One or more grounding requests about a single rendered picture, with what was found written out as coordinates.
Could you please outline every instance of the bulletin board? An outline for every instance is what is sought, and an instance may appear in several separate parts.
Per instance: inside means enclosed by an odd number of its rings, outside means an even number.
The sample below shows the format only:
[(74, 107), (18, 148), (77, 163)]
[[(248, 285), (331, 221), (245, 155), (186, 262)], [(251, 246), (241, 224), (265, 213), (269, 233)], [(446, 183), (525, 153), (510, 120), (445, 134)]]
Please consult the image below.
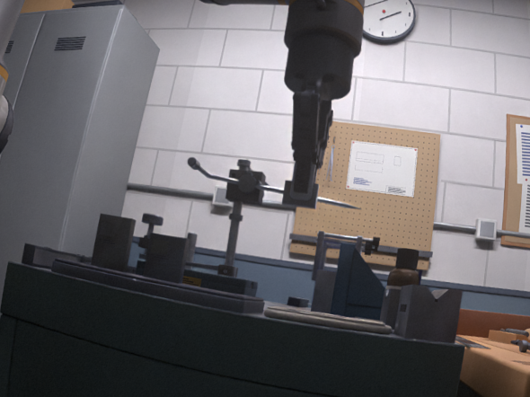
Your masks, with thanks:
[[(517, 183), (517, 124), (530, 125), (530, 118), (507, 115), (506, 179), (502, 229), (511, 232), (519, 231), (521, 195), (523, 193), (523, 185)], [(521, 237), (502, 236), (500, 243), (512, 247), (530, 248), (530, 239)]]
[[(348, 190), (346, 182), (352, 141), (371, 142), (418, 149), (413, 197)], [(328, 165), (333, 150), (332, 181)], [(297, 208), (294, 234), (316, 237), (319, 231), (333, 234), (380, 237), (381, 245), (430, 251), (437, 198), (440, 136), (404, 129), (334, 122), (322, 168), (316, 183), (319, 196), (345, 201), (358, 209), (318, 203), (316, 209)], [(293, 241), (290, 252), (312, 255), (315, 245)], [(328, 250), (328, 258), (339, 258), (339, 250)], [(395, 255), (372, 253), (368, 263), (395, 266)], [(418, 269), (428, 269), (420, 259)]]

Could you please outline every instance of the ventilation slot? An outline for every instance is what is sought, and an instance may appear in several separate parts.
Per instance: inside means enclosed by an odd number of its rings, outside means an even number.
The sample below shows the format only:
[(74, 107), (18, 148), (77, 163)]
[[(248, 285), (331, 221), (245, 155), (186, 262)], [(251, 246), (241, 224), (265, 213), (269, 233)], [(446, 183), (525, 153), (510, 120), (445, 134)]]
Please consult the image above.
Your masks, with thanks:
[(7, 43), (7, 49), (5, 49), (5, 53), (9, 54), (11, 53), (11, 50), (13, 49), (14, 41), (10, 40), (9, 43)]
[(74, 49), (83, 49), (84, 39), (82, 37), (59, 37), (55, 45), (55, 51), (71, 51)]

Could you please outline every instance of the clock face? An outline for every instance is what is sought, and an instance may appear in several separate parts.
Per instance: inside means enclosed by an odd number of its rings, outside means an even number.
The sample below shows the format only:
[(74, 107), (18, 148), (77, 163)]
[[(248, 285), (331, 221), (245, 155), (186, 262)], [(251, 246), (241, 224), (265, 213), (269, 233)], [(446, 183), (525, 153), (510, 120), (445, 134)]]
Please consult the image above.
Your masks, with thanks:
[(411, 0), (366, 0), (363, 35), (378, 43), (394, 43), (412, 31), (415, 21)]

